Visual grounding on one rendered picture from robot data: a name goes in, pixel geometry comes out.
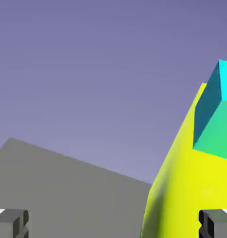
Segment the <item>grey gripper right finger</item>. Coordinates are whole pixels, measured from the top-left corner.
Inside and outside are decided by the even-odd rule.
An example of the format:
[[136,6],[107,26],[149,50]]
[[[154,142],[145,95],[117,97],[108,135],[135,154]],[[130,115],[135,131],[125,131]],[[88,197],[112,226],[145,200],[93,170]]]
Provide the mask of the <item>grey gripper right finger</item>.
[[227,209],[199,211],[199,238],[227,238]]

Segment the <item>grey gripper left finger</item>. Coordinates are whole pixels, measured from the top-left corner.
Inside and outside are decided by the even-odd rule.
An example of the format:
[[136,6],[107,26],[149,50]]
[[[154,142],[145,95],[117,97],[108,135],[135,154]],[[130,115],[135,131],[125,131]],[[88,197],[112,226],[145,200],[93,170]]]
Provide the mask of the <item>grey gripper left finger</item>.
[[28,210],[0,209],[0,238],[29,238],[28,221]]

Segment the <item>large yellow box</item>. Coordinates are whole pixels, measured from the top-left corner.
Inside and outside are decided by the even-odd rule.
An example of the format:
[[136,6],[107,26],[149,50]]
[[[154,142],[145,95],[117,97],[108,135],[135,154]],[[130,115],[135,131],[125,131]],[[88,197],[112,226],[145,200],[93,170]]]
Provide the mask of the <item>large yellow box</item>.
[[148,194],[140,238],[199,238],[199,211],[227,209],[227,159],[193,148],[202,83]]

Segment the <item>small cyan cube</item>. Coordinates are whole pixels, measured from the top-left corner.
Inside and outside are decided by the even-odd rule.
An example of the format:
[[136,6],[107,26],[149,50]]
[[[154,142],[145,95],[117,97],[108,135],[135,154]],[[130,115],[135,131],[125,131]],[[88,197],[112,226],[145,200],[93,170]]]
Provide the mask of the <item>small cyan cube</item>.
[[227,159],[227,61],[218,60],[195,107],[193,149]]

